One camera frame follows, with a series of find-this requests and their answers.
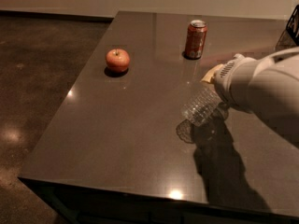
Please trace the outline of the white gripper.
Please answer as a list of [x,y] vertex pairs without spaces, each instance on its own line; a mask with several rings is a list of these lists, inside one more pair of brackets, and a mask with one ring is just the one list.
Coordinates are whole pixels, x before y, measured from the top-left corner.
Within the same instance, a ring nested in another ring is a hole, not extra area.
[[207,71],[201,79],[202,82],[212,84],[216,93],[230,107],[250,113],[247,101],[247,89],[253,78],[258,61],[236,54],[224,66],[218,64]]

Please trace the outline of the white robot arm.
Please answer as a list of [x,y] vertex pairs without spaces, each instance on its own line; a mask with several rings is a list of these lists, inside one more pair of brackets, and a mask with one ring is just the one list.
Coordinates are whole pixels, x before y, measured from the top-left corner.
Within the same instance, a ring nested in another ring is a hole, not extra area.
[[237,53],[202,78],[228,106],[258,117],[291,144],[299,145],[299,48],[259,60]]

